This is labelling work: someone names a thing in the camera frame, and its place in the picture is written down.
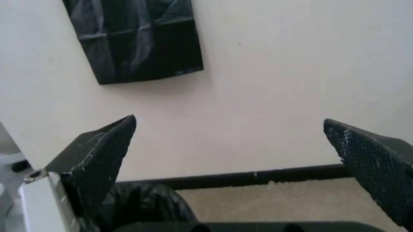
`textured grip surface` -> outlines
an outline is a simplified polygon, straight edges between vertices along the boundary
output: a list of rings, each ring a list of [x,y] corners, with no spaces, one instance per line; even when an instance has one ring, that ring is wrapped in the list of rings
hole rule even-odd
[[[77,216],[92,218],[98,212],[116,181],[135,128],[135,117],[128,116],[83,133],[46,166],[60,174]]]
[[[324,133],[342,162],[373,200],[398,225],[412,228],[413,147],[331,119]]]

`black object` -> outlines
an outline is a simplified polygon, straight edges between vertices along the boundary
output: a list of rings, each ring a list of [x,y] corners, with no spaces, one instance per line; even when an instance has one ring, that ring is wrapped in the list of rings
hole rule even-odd
[[[99,84],[203,69],[191,0],[63,0]]]
[[[79,135],[45,169],[60,174],[77,216],[93,218],[113,187],[136,128],[133,115]]]
[[[205,189],[248,185],[266,185],[269,181],[298,182],[352,177],[343,164],[277,169],[245,173],[217,174],[146,180],[172,189]]]
[[[23,161],[12,164],[12,171],[15,173],[18,173],[29,167],[30,167],[29,162],[27,160],[23,160]]]
[[[171,188],[152,183],[116,183],[94,221],[102,232],[136,222],[197,222],[186,201]]]
[[[324,121],[324,133],[377,205],[413,231],[413,146],[331,119]]]
[[[383,232],[355,222],[135,223],[114,232]]]

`black plastic bag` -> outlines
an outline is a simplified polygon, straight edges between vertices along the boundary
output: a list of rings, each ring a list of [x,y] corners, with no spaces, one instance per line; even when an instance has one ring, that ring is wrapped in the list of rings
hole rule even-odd
[[[197,222],[186,201],[171,188],[144,182],[116,183],[94,219],[103,232],[136,222]]]
[[[203,69],[191,0],[63,0],[99,84]]]

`screw hole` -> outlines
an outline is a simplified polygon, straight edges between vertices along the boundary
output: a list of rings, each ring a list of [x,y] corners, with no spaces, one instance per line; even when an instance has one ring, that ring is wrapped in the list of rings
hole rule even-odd
[[[284,227],[282,232],[305,232],[301,226],[297,224],[288,224]]]
[[[30,176],[31,178],[36,178],[36,177],[40,176],[41,173],[42,173],[41,170],[37,170],[37,171],[34,171],[34,172],[30,173],[29,176]]]

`beige carpet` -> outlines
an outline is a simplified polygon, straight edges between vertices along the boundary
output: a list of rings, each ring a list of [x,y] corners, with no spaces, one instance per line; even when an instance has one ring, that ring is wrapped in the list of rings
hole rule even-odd
[[[353,178],[181,190],[200,221],[357,221],[404,232]]]

